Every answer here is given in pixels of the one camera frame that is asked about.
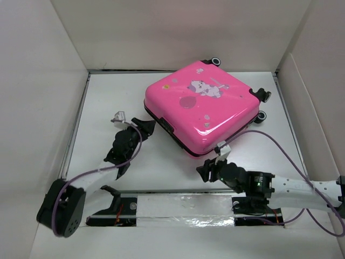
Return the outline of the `pink hard-shell suitcase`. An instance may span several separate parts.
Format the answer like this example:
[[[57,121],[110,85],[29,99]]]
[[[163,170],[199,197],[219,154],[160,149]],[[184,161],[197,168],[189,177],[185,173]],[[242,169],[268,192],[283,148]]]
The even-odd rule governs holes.
[[[147,87],[148,114],[189,155],[204,156],[259,119],[270,91],[251,87],[220,68],[217,57],[198,60]]]

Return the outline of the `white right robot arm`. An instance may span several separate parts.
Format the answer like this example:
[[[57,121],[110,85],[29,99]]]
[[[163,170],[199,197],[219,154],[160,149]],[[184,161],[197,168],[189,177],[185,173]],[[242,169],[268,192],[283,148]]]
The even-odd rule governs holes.
[[[310,181],[283,178],[272,173],[247,171],[226,160],[207,159],[196,168],[204,182],[220,181],[232,191],[245,194],[250,208],[301,208],[330,212],[344,218],[344,180]]]

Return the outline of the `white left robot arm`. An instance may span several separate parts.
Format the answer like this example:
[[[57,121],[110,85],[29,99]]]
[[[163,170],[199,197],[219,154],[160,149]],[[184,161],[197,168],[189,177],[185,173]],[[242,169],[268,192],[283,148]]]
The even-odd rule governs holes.
[[[126,128],[117,132],[112,148],[104,158],[108,166],[100,166],[81,173],[66,181],[55,180],[37,213],[38,223],[51,229],[56,237],[70,237],[82,222],[87,198],[104,190],[111,195],[103,198],[101,207],[104,213],[120,216],[123,211],[121,193],[110,187],[128,170],[131,161],[139,154],[142,143],[154,132],[154,120],[122,121]]]

